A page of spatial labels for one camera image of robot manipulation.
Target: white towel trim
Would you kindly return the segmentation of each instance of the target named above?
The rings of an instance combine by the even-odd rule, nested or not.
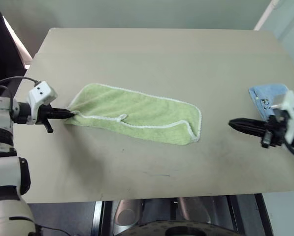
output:
[[[74,99],[72,100],[72,102],[68,105],[67,109],[69,109],[71,107],[71,105],[75,102],[76,98],[80,95],[80,93],[87,86],[90,86],[90,85],[91,84],[86,85],[84,88],[82,88],[78,92],[78,94],[74,97]],[[186,120],[179,120],[177,122],[166,124],[166,125],[132,125],[132,124],[127,124],[127,123],[125,123],[125,122],[122,121],[123,119],[125,119],[127,117],[126,114],[121,114],[119,117],[114,117],[113,118],[113,117],[104,117],[104,116],[95,116],[95,115],[93,115],[93,116],[85,116],[80,111],[71,111],[72,113],[78,114],[82,118],[94,118],[94,119],[103,119],[103,120],[116,121],[116,122],[119,122],[120,124],[123,124],[123,125],[128,126],[128,127],[132,127],[132,128],[165,129],[165,128],[171,128],[171,127],[174,127],[174,126],[177,126],[177,125],[180,125],[180,124],[186,124],[187,131],[188,131],[188,133],[189,133],[192,141],[193,142],[196,142],[196,141],[199,140],[199,138],[200,138],[200,131],[201,131],[202,117],[201,117],[201,111],[200,111],[200,109],[198,109],[198,107],[196,107],[195,105],[190,104],[190,103],[187,103],[187,102],[182,102],[182,101],[179,101],[179,100],[176,100],[176,99],[172,99],[172,98],[166,98],[166,97],[159,97],[159,96],[148,95],[148,94],[145,94],[145,93],[142,93],[142,92],[138,92],[138,91],[133,91],[133,90],[130,90],[130,89],[118,88],[118,87],[113,87],[113,86],[103,85],[103,84],[96,84],[96,85],[101,85],[101,86],[108,87],[108,88],[111,88],[111,89],[118,89],[118,90],[123,90],[123,91],[127,91],[127,92],[139,93],[141,95],[145,95],[145,96],[148,96],[148,97],[154,97],[154,98],[158,98],[158,99],[163,99],[163,100],[168,100],[168,101],[174,101],[174,102],[184,103],[184,104],[193,106],[198,111],[198,116],[199,116],[198,133],[197,133],[197,135],[194,134],[194,132],[192,131],[192,128],[191,128],[190,124]]]

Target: green towel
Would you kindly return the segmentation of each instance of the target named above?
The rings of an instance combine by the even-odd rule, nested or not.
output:
[[[68,107],[67,124],[100,127],[132,137],[186,145],[199,140],[200,110],[175,99],[89,84]]]

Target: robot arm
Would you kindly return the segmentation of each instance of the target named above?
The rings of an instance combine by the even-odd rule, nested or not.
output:
[[[275,115],[267,121],[237,118],[230,120],[229,125],[242,133],[261,137],[263,148],[284,144],[294,155],[294,92],[289,90],[277,96],[272,109]]]
[[[44,124],[53,132],[50,118],[65,119],[74,114],[52,108],[56,92],[46,83],[36,83],[27,103],[0,96],[0,236],[40,236],[29,206],[22,199],[31,184],[26,159],[18,157],[13,146],[13,123]]]

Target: table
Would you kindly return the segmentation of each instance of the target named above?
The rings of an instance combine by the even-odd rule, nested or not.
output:
[[[29,203],[228,195],[294,190],[294,157],[228,126],[260,119],[248,88],[284,83],[294,65],[265,31],[217,29],[51,29],[27,76],[46,80],[65,108],[89,83],[189,102],[201,109],[198,142],[144,141],[51,120],[15,125],[18,154],[29,162]],[[16,94],[23,101],[32,84]]]

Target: blue towel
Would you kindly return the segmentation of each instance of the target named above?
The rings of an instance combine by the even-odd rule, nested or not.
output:
[[[274,114],[271,106],[275,96],[285,94],[287,91],[288,88],[284,84],[259,85],[249,89],[251,99],[265,121]]]

